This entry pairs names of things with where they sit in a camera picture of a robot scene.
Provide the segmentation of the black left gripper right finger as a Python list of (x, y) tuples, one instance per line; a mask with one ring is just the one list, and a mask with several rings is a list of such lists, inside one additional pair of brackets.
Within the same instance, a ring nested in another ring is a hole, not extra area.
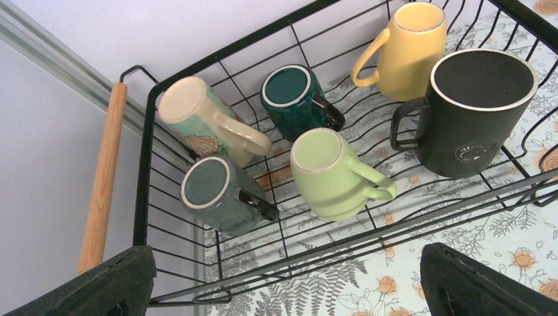
[(556, 315), (557, 302), (436, 242), (423, 247), (420, 277), (431, 315)]

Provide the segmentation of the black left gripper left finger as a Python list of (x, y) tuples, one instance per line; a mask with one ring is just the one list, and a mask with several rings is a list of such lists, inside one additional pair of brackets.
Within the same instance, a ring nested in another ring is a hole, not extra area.
[(156, 264), (133, 246), (7, 315), (145, 315)]

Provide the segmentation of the light green mug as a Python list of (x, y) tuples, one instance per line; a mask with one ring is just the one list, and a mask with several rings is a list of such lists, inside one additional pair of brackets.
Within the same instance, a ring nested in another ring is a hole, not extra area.
[(316, 216), (344, 221), (369, 199), (391, 201), (397, 185), (363, 163), (350, 144), (328, 128), (309, 130), (292, 145), (290, 167), (299, 193)]

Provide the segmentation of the black matte mug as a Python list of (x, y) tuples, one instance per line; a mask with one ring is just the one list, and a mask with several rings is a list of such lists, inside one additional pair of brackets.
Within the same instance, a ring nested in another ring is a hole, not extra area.
[(540, 84), (524, 59), (495, 49), (464, 49), (433, 67), (424, 96), (402, 103), (390, 126), (395, 151), (413, 150), (446, 178), (486, 170)]

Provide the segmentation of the dark teal glossy mug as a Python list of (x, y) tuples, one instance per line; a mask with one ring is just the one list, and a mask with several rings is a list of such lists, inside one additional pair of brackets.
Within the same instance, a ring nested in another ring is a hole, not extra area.
[(260, 101), (289, 142), (314, 128), (339, 132), (345, 126), (344, 115), (325, 98), (316, 74), (303, 65), (285, 65), (272, 71), (262, 83)]

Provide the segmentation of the yellow ceramic mug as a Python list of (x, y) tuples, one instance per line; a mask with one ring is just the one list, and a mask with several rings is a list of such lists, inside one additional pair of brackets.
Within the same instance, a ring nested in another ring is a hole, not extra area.
[(358, 87), (376, 84), (393, 100), (422, 97), (445, 51), (446, 36), (443, 9), (426, 2), (407, 3), (357, 59), (351, 79)]

